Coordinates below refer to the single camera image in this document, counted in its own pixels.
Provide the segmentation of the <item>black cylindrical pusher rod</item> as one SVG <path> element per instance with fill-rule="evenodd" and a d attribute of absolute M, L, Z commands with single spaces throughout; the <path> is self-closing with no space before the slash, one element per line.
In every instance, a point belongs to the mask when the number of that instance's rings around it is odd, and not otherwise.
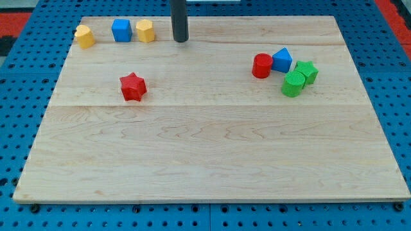
<path fill-rule="evenodd" d="M 170 0 L 170 16 L 174 41 L 181 43 L 188 41 L 189 30 L 186 0 Z"/>

